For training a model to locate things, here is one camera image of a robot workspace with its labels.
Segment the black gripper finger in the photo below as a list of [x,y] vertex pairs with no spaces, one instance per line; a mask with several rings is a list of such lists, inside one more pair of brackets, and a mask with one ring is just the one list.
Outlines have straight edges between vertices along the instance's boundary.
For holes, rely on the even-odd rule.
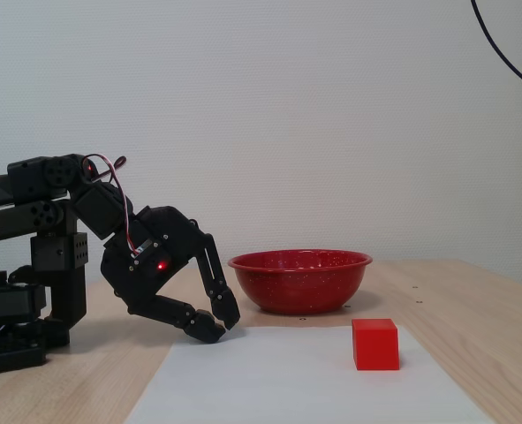
[[211,301],[214,317],[222,321],[226,329],[232,329],[240,320],[240,312],[235,296],[227,285],[216,243],[211,234],[200,234],[195,258],[205,292]]
[[207,344],[216,343],[225,334],[225,328],[216,322],[210,312],[196,310],[188,303],[160,295],[130,306],[130,314],[169,324]]

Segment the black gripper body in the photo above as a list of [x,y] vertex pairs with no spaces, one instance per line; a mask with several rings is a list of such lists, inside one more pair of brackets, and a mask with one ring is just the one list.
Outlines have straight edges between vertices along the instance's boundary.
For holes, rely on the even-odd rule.
[[208,235],[170,206],[143,208],[131,217],[129,233],[142,251],[131,252],[125,231],[118,231],[104,244],[101,272],[134,314],[145,310],[169,279],[206,250]]

